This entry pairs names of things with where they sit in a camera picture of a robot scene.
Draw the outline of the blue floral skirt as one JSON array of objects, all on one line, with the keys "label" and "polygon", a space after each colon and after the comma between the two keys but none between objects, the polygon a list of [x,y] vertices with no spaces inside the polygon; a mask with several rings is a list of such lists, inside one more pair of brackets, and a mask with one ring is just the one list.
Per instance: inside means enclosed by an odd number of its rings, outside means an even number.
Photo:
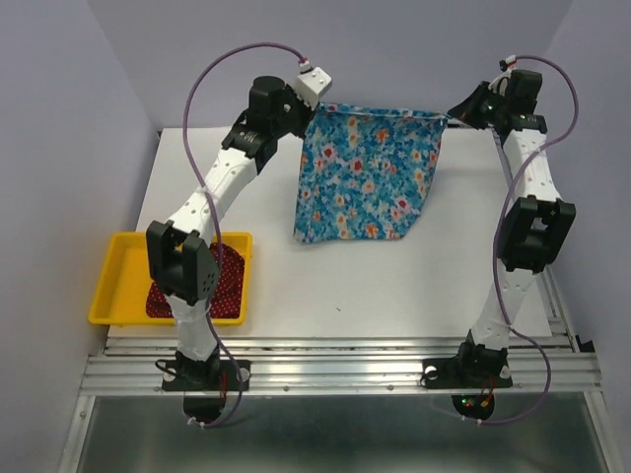
[{"label": "blue floral skirt", "polygon": [[428,198],[449,119],[432,111],[321,104],[302,146],[295,240],[404,238]]}]

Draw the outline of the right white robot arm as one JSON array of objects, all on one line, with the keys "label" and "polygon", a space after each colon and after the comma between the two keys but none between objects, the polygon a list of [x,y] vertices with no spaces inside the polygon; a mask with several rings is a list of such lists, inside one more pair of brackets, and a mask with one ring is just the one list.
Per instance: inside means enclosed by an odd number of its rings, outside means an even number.
[{"label": "right white robot arm", "polygon": [[546,156],[547,125],[536,113],[538,72],[507,68],[481,83],[452,117],[492,128],[512,178],[492,243],[493,283],[480,316],[455,356],[425,361],[429,388],[509,387],[510,333],[535,278],[560,252],[576,218],[562,199]]}]

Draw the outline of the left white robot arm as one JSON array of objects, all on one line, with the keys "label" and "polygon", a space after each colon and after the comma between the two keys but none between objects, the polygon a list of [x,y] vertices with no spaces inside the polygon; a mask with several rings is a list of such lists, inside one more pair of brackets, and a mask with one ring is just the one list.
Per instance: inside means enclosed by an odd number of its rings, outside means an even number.
[{"label": "left white robot arm", "polygon": [[291,84],[255,78],[211,169],[196,174],[198,186],[179,209],[146,231],[150,277],[166,297],[178,338],[174,360],[158,367],[185,386],[204,389],[220,379],[220,345],[209,315],[222,266],[219,223],[275,155],[279,140],[304,137],[331,83],[319,67]]}]

